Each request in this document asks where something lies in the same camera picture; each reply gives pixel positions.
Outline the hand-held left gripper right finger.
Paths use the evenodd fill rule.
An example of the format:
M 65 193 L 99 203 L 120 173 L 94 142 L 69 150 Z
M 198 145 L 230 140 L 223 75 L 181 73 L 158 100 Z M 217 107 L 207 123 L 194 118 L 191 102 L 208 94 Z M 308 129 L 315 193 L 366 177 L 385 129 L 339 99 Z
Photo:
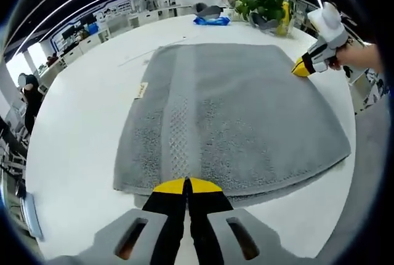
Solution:
M 235 209 L 222 189 L 187 179 L 191 236 L 201 264 L 278 264 L 275 232 L 243 208 Z

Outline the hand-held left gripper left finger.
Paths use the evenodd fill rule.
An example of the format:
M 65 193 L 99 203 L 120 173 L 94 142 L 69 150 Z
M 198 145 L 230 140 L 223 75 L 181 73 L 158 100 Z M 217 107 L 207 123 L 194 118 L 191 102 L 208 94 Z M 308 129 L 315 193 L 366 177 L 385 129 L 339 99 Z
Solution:
M 183 237 L 188 178 L 154 188 L 142 209 L 133 208 L 99 230 L 78 264 L 174 264 Z

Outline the person's right hand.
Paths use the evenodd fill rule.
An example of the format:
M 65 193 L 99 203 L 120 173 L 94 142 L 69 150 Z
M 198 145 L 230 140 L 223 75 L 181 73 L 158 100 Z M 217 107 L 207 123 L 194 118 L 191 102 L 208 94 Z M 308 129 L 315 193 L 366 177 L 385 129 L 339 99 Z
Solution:
M 328 61 L 328 67 L 334 70 L 341 70 L 342 66 L 354 66 L 356 68 L 364 68 L 364 48 L 355 47 L 347 44 L 336 50 L 333 60 Z

